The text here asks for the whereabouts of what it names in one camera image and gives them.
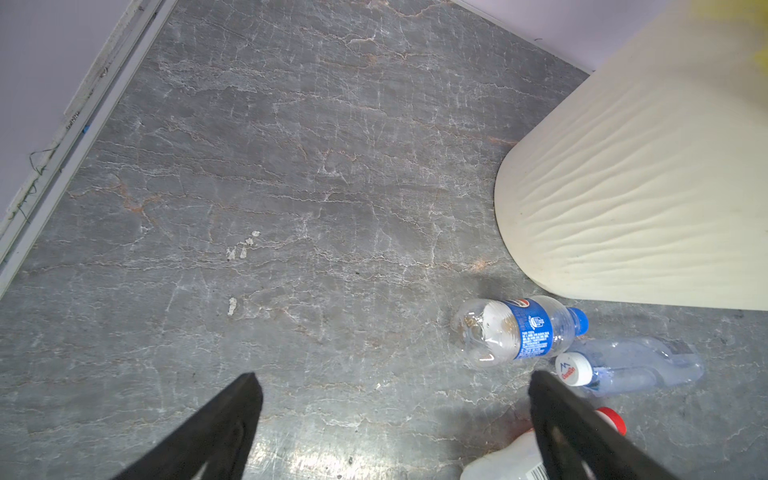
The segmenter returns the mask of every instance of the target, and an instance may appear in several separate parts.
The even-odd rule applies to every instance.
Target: marble floor
[[[179,0],[0,300],[0,475],[109,478],[239,373],[246,478],[458,478],[546,360],[464,367],[464,298],[540,293],[502,158],[585,74],[450,2]],[[568,302],[694,386],[606,400],[682,478],[764,478],[768,314]]]

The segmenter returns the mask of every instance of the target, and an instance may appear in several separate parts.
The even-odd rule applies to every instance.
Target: white plastic bottle
[[[592,396],[681,385],[704,374],[692,346],[650,336],[574,342],[555,368],[562,382]]]
[[[587,332],[589,321],[581,310],[537,295],[504,302],[467,300],[451,326],[462,334],[469,362],[486,367],[512,359],[563,353],[575,337]]]
[[[614,410],[602,407],[595,411],[620,434],[627,433],[624,420]],[[541,453],[533,429],[517,437],[505,449],[489,453],[467,465],[461,480],[547,480]]]

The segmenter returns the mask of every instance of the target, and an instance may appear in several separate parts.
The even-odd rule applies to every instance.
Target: empty plastic bottle
[[[614,410],[602,407],[596,413],[620,434],[626,435],[627,426]],[[470,463],[464,468],[461,480],[548,480],[536,433],[533,429],[528,430],[507,448]]]
[[[580,386],[593,396],[681,385],[704,374],[692,346],[651,336],[579,340],[558,356],[555,368],[566,385]]]
[[[556,356],[589,328],[587,316],[549,296],[500,302],[467,300],[453,318],[463,348],[474,366],[498,365],[511,359]]]

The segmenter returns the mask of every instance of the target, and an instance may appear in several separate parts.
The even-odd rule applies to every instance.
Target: white wall
[[[454,0],[592,72],[669,0]]]
[[[49,147],[68,120],[65,110],[132,3],[0,0],[0,214],[28,184],[29,153]]]

